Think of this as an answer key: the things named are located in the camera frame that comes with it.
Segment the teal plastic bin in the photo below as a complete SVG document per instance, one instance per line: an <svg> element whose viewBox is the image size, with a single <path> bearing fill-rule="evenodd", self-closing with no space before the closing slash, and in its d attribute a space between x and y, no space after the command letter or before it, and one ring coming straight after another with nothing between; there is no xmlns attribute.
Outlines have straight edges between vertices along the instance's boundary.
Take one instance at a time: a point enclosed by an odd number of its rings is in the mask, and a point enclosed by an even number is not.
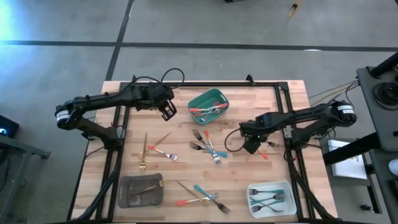
<svg viewBox="0 0 398 224"><path fill-rule="evenodd" d="M191 100L188 103L188 109L189 108L210 108L210 107L214 106L214 104L217 101L218 101L219 105L222 105L223 103L227 103L228 106L223 108L219 114L210 113L207 116L206 121L201 120L202 118L205 118L206 115L195 117L194 113L190 112L192 118L196 121L196 123L198 123L200 125L206 125L206 124L212 122L214 119L218 118L219 116L221 116L222 114L225 113L225 111L229 108L229 101L227 100L227 98L224 96L224 94L221 91L219 91L217 89L211 89L211 90L207 91L206 93Z"/></svg>

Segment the wooden table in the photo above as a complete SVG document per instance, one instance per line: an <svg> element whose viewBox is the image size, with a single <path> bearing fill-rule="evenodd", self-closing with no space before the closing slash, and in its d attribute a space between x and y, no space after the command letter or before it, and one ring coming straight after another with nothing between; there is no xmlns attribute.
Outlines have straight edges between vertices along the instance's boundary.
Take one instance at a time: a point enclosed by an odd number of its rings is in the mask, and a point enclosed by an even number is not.
<svg viewBox="0 0 398 224"><path fill-rule="evenodd" d="M295 110L308 108L309 102L305 85L302 80L288 81L292 104ZM102 93L118 91L120 82L104 82ZM190 141L195 141L192 129L203 133L209 130L210 137L217 151L227 152L224 139L228 133L238 128L238 123L254 119L256 116L277 111L275 91L270 87L219 87L230 102L228 111L217 120L205 127L197 125L187 110L188 102L194 97L206 92L211 87L180 87L174 90L173 103L178 113L170 121L165 122L158 111L131 110L126 133L121 177L124 175L142 175L139 172L139 156L142 152L144 135L148 132L148 144L154 144L163 135L172 133L158 145L158 148L178 155L178 161L172 162L156 152L147 156L147 169L144 175L161 173L164 179L179 180L193 189L199 184L208 192L219 192L219 201L232 212L225 215L212 203L203 207L193 203L184 207L177 207L176 201L194 199L185 189L172 182L164 188L163 203L159 207L141 207L121 209L117 206L114 211L115 222L294 222L296 215L255 219L249 213L246 199L246 189L249 184L287 180L290 182L287 162L283 159L285 151L281 132L270 136L269 141L280 144L280 147L270 147L263 144L261 149L268 156L264 160L258 152L250 155L246 150L228 154L217 166L211 156L205 151L195 151L189 148ZM95 122L102 126L109 126L114 116L114 108L97 111ZM230 147L242 144L242 138L236 133L228 141ZM88 146L87 153L102 146L101 141L93 141ZM331 194L328 176L318 148L308 147L303 150L303 157L307 168L310 188L321 204L330 214L337 217L335 203ZM106 151L98 151L88 157L84 163L72 218L81 215L98 193L101 185ZM300 198L304 214L307 214L305 196L301 192ZM107 202L104 206L104 216L108 211Z"/></svg>

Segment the concrete floor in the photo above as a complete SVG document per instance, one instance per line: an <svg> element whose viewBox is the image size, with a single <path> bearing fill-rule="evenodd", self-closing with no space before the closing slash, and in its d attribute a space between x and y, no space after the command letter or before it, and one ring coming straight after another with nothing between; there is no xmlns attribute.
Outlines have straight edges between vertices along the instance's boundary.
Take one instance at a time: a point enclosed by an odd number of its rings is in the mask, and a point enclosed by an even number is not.
<svg viewBox="0 0 398 224"><path fill-rule="evenodd" d="M393 0L308 0L288 21L294 2L136 0L124 41L398 47L398 7ZM127 0L0 1L0 40L114 42L126 6ZM52 151L47 161L32 160L25 175L29 184L14 206L16 217L26 217L28 223L66 219L87 141L79 131L58 129L53 113L75 96L100 92L112 53L113 47L0 44L0 88L5 96L0 98L0 114L21 125L18 139ZM178 67L187 80L242 80L249 73L256 80L304 80L308 95L314 95L354 80L357 68L377 65L392 54L125 47L112 80L130 80L133 74L160 78ZM361 90L349 97L359 119L350 128L336 129L337 136L357 138L373 132ZM365 187L342 186L338 179L331 184L340 218L389 223L385 208L382 215L358 208L369 203Z"/></svg>

